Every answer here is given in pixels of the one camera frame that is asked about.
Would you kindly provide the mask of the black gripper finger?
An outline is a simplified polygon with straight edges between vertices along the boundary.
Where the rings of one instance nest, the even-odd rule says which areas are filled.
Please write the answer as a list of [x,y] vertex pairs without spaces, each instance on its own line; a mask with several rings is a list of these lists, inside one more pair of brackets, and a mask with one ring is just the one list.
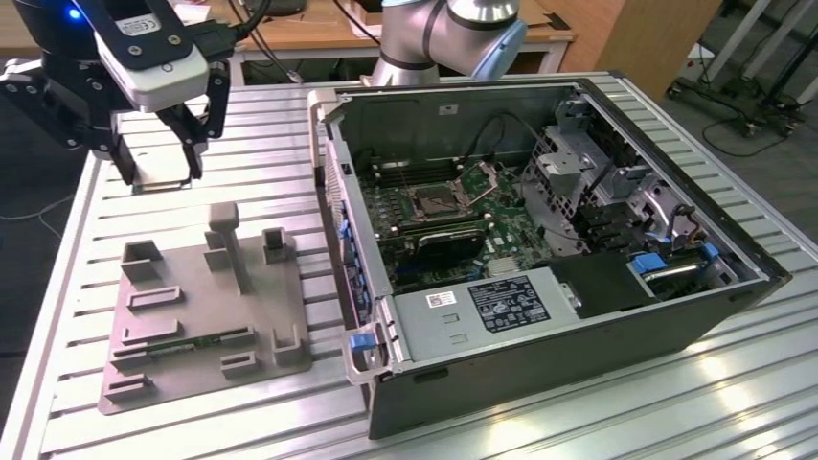
[[63,148],[92,151],[114,164],[124,183],[135,183],[136,161],[115,120],[134,106],[100,63],[12,59],[1,95]]
[[230,63],[222,60],[210,64],[208,83],[204,92],[207,104],[200,115],[195,115],[184,103],[156,112],[160,121],[176,135],[188,165],[186,182],[200,179],[202,153],[208,141],[223,136],[230,93]]

